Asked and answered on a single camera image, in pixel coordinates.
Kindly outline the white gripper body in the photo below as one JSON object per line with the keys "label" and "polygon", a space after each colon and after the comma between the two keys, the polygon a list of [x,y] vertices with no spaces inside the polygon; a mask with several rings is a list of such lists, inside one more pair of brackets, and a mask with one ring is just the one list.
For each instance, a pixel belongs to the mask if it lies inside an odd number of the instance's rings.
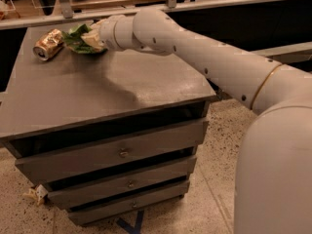
{"label": "white gripper body", "polygon": [[99,39],[103,42],[109,50],[124,51],[122,46],[122,37],[124,36],[124,26],[122,23],[126,19],[125,16],[111,16],[105,19],[100,25],[98,34]]}

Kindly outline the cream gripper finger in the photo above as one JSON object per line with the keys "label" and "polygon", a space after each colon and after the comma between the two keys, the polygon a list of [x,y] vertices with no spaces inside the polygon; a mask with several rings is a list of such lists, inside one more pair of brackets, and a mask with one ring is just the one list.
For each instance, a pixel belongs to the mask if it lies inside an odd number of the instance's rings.
{"label": "cream gripper finger", "polygon": [[104,50],[104,44],[99,40],[98,31],[95,29],[88,33],[82,34],[81,39],[95,51],[100,52]]}
{"label": "cream gripper finger", "polygon": [[101,20],[99,20],[99,21],[97,21],[97,22],[94,21],[94,22],[90,25],[90,28],[91,28],[91,29],[99,29],[100,26],[101,26],[104,22],[106,22],[106,19],[101,19]]}

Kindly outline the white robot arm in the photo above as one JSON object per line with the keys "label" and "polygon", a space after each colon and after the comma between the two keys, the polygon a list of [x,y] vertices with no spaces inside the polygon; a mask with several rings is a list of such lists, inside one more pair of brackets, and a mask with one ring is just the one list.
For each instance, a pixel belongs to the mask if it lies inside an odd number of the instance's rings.
{"label": "white robot arm", "polygon": [[189,31],[153,8],[103,19],[83,39],[174,54],[256,113],[236,166],[234,234],[312,234],[312,74]]}

